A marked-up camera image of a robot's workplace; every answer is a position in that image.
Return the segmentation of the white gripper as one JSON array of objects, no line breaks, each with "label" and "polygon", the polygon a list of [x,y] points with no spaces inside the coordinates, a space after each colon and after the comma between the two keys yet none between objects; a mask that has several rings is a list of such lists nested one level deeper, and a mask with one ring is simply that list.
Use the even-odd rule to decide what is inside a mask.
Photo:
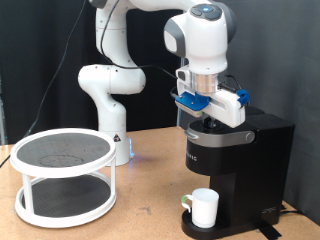
[{"label": "white gripper", "polygon": [[196,74],[188,66],[183,66],[176,71],[176,76],[176,105],[194,117],[208,115],[204,119],[206,128],[217,128],[218,121],[235,128],[245,121],[245,108],[241,105],[240,96],[219,89],[217,74]]}]

